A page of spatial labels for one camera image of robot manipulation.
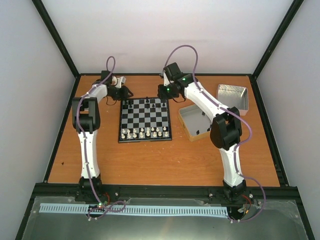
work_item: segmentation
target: white panel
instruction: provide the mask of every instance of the white panel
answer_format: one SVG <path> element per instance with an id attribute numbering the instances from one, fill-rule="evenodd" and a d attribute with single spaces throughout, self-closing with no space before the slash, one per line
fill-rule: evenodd
<path id="1" fill-rule="evenodd" d="M 320 1 L 304 1 L 258 78 L 289 182 L 320 239 Z"/>
<path id="2" fill-rule="evenodd" d="M 182 44 L 198 73 L 253 73 L 292 0 L 44 0 L 81 73 L 159 73 Z M 172 58 L 191 72 L 191 49 Z"/>
<path id="3" fill-rule="evenodd" d="M 0 1 L 0 53 L 0 239 L 12 240 L 45 175 L 74 78 L 31 0 Z"/>

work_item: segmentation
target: black metal frame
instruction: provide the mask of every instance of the black metal frame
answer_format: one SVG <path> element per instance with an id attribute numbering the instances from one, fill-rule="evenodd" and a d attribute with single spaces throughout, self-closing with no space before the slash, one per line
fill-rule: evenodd
<path id="1" fill-rule="evenodd" d="M 61 51 L 66 63 L 68 64 L 73 75 L 76 77 L 66 110 L 62 120 L 62 124 L 52 151 L 52 155 L 49 161 L 47 171 L 43 183 L 37 183 L 33 189 L 29 204 L 26 208 L 25 215 L 22 219 L 19 231 L 16 236 L 16 240 L 22 239 L 23 233 L 28 222 L 30 211 L 32 209 L 35 197 L 37 196 L 73 196 L 79 195 L 78 184 L 55 184 L 47 183 L 55 156 L 58 151 L 60 140 L 69 116 L 71 109 L 72 98 L 75 96 L 77 87 L 81 76 L 95 76 L 100 75 L 100 73 L 82 73 L 79 74 L 76 66 L 74 65 L 62 39 L 59 36 L 57 29 L 55 28 L 48 12 L 45 9 L 41 0 L 32 0 L 34 6 L 38 10 L 42 20 L 47 26 L 52 38 L 54 39 L 57 47 Z M 269 46 L 267 47 L 265 53 L 263 54 L 259 64 L 257 65 L 253 74 L 197 74 L 197 76 L 248 76 L 250 79 L 251 87 L 255 97 L 255 101 L 259 110 L 262 125 L 265 131 L 266 139 L 269 145 L 269 149 L 274 162 L 275 170 L 277 172 L 277 177 L 279 180 L 280 187 L 264 187 L 266 197 L 269 200 L 295 200 L 297 207 L 304 224 L 307 236 L 310 240 L 315 239 L 308 217 L 306 215 L 299 191 L 296 187 L 289 186 L 289 182 L 285 173 L 283 163 L 280 158 L 280 154 L 277 148 L 275 137 L 273 135 L 271 125 L 267 116 L 267 112 L 259 91 L 257 84 L 257 78 L 261 73 L 262 69 L 266 65 L 268 59 L 279 43 L 281 37 L 288 28 L 290 22 L 297 13 L 299 7 L 303 3 L 303 0 L 293 0 L 290 8 L 288 9 L 285 17 L 283 18 L 278 30 L 276 31 L 274 37 L 272 38 Z M 126 76 L 157 76 L 158 73 L 120 73 Z M 116 201 L 118 199 L 128 199 L 128 198 L 178 198 L 178 199 L 197 199 L 211 204 L 221 204 L 226 207 L 240 206 L 239 203 L 229 203 L 223 197 L 223 187 L 222 186 L 147 186 L 147 185 L 103 185 L 106 192 L 109 193 L 111 201 Z M 258 187 L 248 187 L 246 193 L 252 193 L 255 198 L 262 198 L 261 190 Z"/>

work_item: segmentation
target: black cable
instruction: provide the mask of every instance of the black cable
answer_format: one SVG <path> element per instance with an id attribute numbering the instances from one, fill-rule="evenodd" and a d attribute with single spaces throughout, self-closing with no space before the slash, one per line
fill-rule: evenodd
<path id="1" fill-rule="evenodd" d="M 113 104 L 108 104 L 108 100 L 109 100 L 109 98 L 108 98 L 108 96 L 106 96 L 105 104 L 107 104 L 108 106 L 113 106 L 113 105 L 115 105 L 117 103 L 117 100 L 115 100 Z"/>
<path id="2" fill-rule="evenodd" d="M 172 98 L 172 99 L 173 99 L 173 101 L 175 101 L 176 103 L 183 103 L 183 102 L 186 101 L 186 98 L 185 98 L 185 97 L 183 98 L 183 101 L 177 101 L 177 100 L 175 100 L 174 98 Z"/>

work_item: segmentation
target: brown table surface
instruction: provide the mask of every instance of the brown table surface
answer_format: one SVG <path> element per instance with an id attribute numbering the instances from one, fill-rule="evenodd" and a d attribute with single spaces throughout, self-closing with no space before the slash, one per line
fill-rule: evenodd
<path id="1" fill-rule="evenodd" d="M 82 76 L 76 96 L 85 94 L 99 76 Z M 250 124 L 252 140 L 240 147 L 240 163 L 244 175 L 257 178 L 263 186 L 279 187 L 279 182 L 258 112 L 254 94 L 247 76 L 199 76 L 199 81 L 216 96 L 218 84 L 248 88 L 249 111 L 243 118 Z M 126 76 L 125 85 L 134 98 L 157 96 L 158 76 Z M 120 102 L 99 103 L 101 126 L 98 130 L 96 151 L 102 183 L 124 185 L 222 186 L 224 169 L 219 150 L 206 137 L 190 142 L 178 120 L 181 108 L 193 105 L 169 101 L 172 141 L 118 143 Z M 242 125 L 242 137 L 249 131 Z M 72 126 L 71 111 L 62 135 L 49 183 L 77 183 L 81 176 L 81 148 Z M 248 186 L 256 184 L 248 180 Z"/>

